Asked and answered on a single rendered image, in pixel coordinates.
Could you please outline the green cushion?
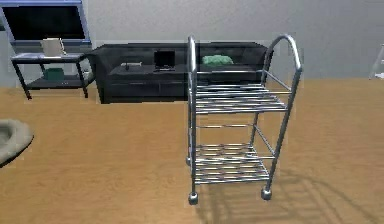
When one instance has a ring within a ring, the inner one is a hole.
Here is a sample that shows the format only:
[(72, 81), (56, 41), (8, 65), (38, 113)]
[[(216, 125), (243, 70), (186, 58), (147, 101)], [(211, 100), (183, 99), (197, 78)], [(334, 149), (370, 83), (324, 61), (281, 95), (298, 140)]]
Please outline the green cushion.
[(229, 65), (233, 64), (233, 60), (231, 57), (226, 55), (207, 55), (202, 58), (202, 63), (204, 65)]

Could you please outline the black laptop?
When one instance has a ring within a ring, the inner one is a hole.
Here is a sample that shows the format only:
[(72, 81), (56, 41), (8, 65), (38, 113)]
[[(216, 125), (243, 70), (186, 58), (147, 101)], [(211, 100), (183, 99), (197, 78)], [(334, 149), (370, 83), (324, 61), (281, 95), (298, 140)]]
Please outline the black laptop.
[(175, 52), (155, 51), (154, 63), (156, 71), (173, 71), (175, 69)]

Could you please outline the black sofa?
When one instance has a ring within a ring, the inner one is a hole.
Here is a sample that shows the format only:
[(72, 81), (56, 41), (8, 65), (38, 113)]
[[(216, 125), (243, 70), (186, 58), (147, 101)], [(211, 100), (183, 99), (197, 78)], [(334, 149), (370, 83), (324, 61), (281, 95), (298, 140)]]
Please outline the black sofa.
[[(175, 69), (156, 71), (155, 51), (174, 51)], [(103, 104), (184, 101), (188, 94), (186, 43), (104, 44), (86, 57)], [(196, 45), (200, 85), (257, 84), (265, 67), (267, 48), (256, 42), (206, 42)], [(207, 55), (226, 55), (229, 65), (204, 65)]]

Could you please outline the teal box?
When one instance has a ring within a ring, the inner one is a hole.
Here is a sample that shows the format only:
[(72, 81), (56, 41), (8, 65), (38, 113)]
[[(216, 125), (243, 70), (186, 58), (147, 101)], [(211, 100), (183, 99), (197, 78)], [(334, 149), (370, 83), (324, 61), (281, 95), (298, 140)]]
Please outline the teal box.
[(62, 68), (48, 68), (43, 72), (45, 80), (58, 81), (64, 79), (64, 71)]

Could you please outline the white box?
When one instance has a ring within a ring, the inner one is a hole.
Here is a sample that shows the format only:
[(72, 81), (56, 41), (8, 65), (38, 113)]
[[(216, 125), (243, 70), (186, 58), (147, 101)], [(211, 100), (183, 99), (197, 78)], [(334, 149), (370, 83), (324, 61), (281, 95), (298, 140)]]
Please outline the white box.
[(61, 38), (46, 38), (41, 41), (43, 54), (46, 57), (61, 57), (65, 55), (64, 45)]

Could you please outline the black side table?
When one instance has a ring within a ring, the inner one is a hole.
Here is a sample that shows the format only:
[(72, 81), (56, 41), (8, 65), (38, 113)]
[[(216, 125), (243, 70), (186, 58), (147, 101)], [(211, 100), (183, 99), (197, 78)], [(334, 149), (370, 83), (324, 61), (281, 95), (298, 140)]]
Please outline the black side table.
[[(69, 53), (54, 57), (45, 56), (43, 53), (20, 53), (11, 58), (11, 63), (28, 100), (32, 99), (31, 90), (42, 89), (82, 89), (84, 97), (87, 98), (89, 96), (87, 87), (95, 78), (93, 76), (84, 76), (81, 62), (85, 59), (84, 53)], [(30, 83), (25, 82), (20, 65), (38, 65), (41, 71), (45, 72), (47, 64), (74, 64), (76, 73), (74, 75), (65, 75), (61, 80), (47, 80), (40, 77)]]

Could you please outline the blue framed window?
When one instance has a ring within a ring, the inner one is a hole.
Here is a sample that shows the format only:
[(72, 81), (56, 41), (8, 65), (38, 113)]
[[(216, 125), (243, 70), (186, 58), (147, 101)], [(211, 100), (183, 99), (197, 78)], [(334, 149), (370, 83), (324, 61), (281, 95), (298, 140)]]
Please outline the blue framed window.
[(12, 45), (45, 38), (91, 43), (82, 0), (0, 0), (0, 20)]

